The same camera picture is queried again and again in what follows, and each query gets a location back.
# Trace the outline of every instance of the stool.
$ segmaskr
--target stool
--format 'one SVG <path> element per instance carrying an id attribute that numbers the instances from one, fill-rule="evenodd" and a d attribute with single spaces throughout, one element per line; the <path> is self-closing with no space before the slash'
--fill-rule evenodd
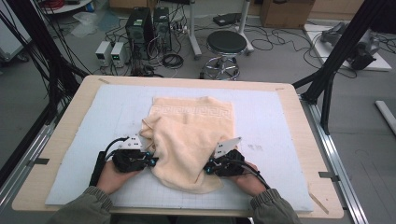
<path id="1" fill-rule="evenodd" d="M 236 32 L 216 31 L 207 37 L 206 46 L 218 57 L 210 59 L 205 64 L 205 74 L 213 79 L 236 80 L 239 76 L 239 66 L 235 56 L 245 51 L 246 39 Z"/>

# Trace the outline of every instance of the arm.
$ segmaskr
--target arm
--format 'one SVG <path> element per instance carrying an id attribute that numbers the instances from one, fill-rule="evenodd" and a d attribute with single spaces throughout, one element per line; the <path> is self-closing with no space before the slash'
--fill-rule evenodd
<path id="1" fill-rule="evenodd" d="M 250 204 L 254 210 L 253 220 L 260 223 L 301 223 L 291 205 L 284 200 L 276 189 L 266 189 L 264 184 L 252 174 L 232 176 L 230 179 L 253 197 Z"/>
<path id="2" fill-rule="evenodd" d="M 120 173 L 113 161 L 108 161 L 97 187 L 89 186 L 78 198 L 56 212 L 47 223 L 110 223 L 109 210 L 113 204 L 108 195 L 117 191 L 129 178 L 138 173 L 139 171 Z"/>

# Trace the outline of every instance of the human hand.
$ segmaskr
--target human hand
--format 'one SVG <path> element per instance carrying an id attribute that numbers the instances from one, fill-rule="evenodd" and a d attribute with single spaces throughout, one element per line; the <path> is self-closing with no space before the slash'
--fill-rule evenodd
<path id="1" fill-rule="evenodd" d="M 107 195 L 110 195 L 120 189 L 129 178 L 139 174 L 140 172 L 141 171 L 121 173 L 119 170 L 117 170 L 113 161 L 107 161 L 102 173 L 100 174 L 100 178 L 96 187 Z"/>
<path id="2" fill-rule="evenodd" d="M 248 165 L 258 171 L 257 166 L 248 161 L 245 161 Z M 254 175 L 249 173 L 243 173 L 242 175 L 234 175 L 229 177 L 236 186 L 238 186 L 246 194 L 255 197 L 260 193 L 266 191 L 264 184 Z"/>

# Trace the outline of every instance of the white mat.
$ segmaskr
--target white mat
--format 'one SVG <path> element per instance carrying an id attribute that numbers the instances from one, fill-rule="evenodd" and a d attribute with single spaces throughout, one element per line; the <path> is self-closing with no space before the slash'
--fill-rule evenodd
<path id="1" fill-rule="evenodd" d="M 311 24 L 306 24 L 304 26 L 304 29 L 309 37 L 309 40 L 313 45 L 315 45 L 314 46 L 315 52 L 320 57 L 319 59 L 322 63 L 326 62 L 327 58 L 332 52 L 332 45 L 330 43 L 320 42 L 320 35 L 322 31 L 329 30 L 331 28 L 332 26 L 321 26 L 321 25 L 311 25 Z M 392 69 L 390 65 L 378 53 L 375 53 L 373 57 L 376 58 L 376 61 L 370 63 L 363 70 L 390 71 Z M 343 66 L 352 68 L 348 62 L 344 62 Z"/>
<path id="2" fill-rule="evenodd" d="M 213 96 L 233 102 L 235 132 L 242 136 L 239 149 L 246 160 L 257 164 L 267 183 L 296 211 L 313 210 L 276 92 L 121 85 L 103 85 L 97 92 L 64 156 L 46 204 L 68 203 L 88 187 L 98 152 L 116 138 L 139 132 L 153 96 Z M 145 169 L 111 198 L 116 206 L 126 207 L 251 209 L 250 197 L 228 179 L 223 181 L 223 189 L 189 194 L 163 186 Z"/>

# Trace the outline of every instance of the computer tower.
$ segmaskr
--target computer tower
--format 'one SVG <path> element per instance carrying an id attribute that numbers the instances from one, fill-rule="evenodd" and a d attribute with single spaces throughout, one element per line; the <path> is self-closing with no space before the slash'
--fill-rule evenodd
<path id="1" fill-rule="evenodd" d="M 156 7 L 152 17 L 155 36 L 158 36 L 158 47 L 165 51 L 172 50 L 172 38 L 169 23 L 169 8 Z"/>
<path id="2" fill-rule="evenodd" d="M 155 43 L 151 13 L 148 7 L 135 7 L 125 25 L 133 59 L 149 60 Z"/>

